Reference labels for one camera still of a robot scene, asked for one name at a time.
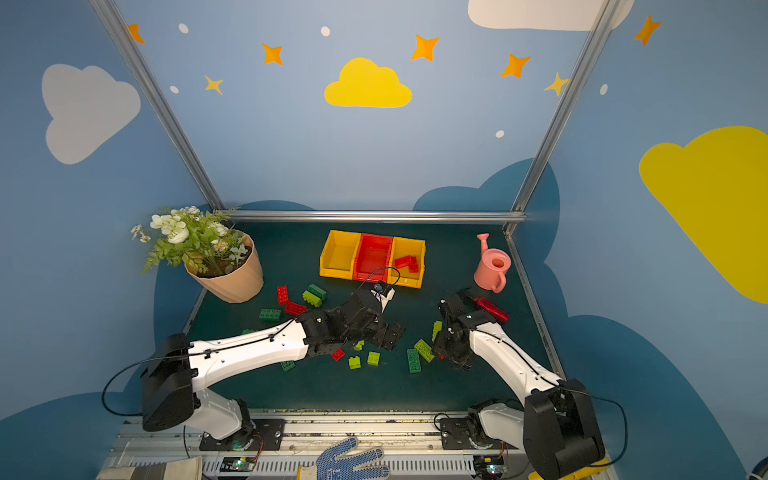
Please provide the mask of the long lime lego diagonal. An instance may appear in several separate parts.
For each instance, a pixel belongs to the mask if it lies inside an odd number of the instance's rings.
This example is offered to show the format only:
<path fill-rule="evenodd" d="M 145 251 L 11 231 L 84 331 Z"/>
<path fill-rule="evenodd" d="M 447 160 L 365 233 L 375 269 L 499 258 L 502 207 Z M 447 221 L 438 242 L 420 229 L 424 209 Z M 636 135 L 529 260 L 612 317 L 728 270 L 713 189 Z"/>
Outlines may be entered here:
<path fill-rule="evenodd" d="M 428 363 L 431 363 L 435 356 L 432 353 L 432 347 L 423 339 L 419 339 L 414 345 L 414 349 Z"/>

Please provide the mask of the red lego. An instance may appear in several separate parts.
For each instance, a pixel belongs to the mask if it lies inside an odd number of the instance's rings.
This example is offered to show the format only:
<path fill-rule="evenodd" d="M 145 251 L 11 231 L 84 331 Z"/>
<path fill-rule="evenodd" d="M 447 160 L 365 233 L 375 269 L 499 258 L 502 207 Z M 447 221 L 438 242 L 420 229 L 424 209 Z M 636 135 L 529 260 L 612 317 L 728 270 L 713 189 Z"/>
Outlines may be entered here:
<path fill-rule="evenodd" d="M 298 316 L 300 314 L 305 313 L 306 311 L 307 311 L 306 306 L 296 304 L 294 302 L 288 302 L 285 305 L 285 312 L 290 316 Z"/>

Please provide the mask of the long red lego brick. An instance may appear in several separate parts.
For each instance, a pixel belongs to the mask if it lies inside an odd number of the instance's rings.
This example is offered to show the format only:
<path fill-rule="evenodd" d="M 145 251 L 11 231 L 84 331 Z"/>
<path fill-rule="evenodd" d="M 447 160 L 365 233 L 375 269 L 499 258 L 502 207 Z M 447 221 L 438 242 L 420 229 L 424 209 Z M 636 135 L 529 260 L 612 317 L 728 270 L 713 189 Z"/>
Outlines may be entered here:
<path fill-rule="evenodd" d="M 276 293 L 277 293 L 278 304 L 280 306 L 285 306 L 290 302 L 288 288 L 285 285 L 277 287 Z"/>

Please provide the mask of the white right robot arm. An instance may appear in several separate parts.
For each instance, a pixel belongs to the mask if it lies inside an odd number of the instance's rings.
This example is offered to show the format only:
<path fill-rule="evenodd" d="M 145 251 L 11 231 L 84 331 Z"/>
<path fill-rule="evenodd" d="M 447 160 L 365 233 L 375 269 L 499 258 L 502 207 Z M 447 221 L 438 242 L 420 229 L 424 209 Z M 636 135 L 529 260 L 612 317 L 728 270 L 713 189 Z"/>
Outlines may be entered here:
<path fill-rule="evenodd" d="M 468 370 L 484 360 L 512 390 L 520 410 L 490 400 L 459 420 L 456 445 L 488 449 L 495 442 L 523 450 L 544 479 L 560 479 L 605 458 L 591 396 L 577 380 L 566 381 L 518 346 L 486 310 L 472 311 L 454 294 L 439 302 L 442 329 L 432 353 Z"/>

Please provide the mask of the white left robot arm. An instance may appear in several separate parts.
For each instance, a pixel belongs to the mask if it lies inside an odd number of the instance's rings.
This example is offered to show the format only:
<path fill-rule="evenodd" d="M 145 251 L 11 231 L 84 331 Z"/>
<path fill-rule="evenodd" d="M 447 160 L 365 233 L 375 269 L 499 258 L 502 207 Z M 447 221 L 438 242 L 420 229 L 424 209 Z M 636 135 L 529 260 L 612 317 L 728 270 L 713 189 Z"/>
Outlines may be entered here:
<path fill-rule="evenodd" d="M 378 282 L 338 307 L 306 311 L 250 334 L 209 341 L 168 337 L 140 373 L 143 430 L 187 426 L 219 442 L 249 437 L 254 426 L 246 404 L 217 394 L 213 385 L 268 365 L 331 355 L 358 341 L 398 339 L 402 328 L 382 318 L 394 296 L 391 285 Z"/>

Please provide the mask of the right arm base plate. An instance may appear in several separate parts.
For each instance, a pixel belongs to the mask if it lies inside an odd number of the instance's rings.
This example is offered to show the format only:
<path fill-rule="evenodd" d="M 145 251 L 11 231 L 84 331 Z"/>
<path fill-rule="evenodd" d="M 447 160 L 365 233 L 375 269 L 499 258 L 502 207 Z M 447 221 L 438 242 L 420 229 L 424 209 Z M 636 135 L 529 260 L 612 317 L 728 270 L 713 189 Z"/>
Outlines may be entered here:
<path fill-rule="evenodd" d="M 523 421 L 517 417 L 447 417 L 433 421 L 444 450 L 500 450 L 523 444 Z"/>

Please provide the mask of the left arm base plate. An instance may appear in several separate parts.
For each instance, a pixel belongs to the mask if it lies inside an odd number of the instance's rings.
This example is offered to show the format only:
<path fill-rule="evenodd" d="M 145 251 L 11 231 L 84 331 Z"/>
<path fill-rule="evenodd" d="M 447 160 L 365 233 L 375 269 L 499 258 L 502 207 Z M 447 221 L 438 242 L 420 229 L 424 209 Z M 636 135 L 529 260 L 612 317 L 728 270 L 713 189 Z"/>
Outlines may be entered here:
<path fill-rule="evenodd" d="M 217 440 L 204 433 L 200 451 L 256 452 L 278 451 L 282 444 L 286 421 L 283 419 L 251 419 L 233 435 Z"/>

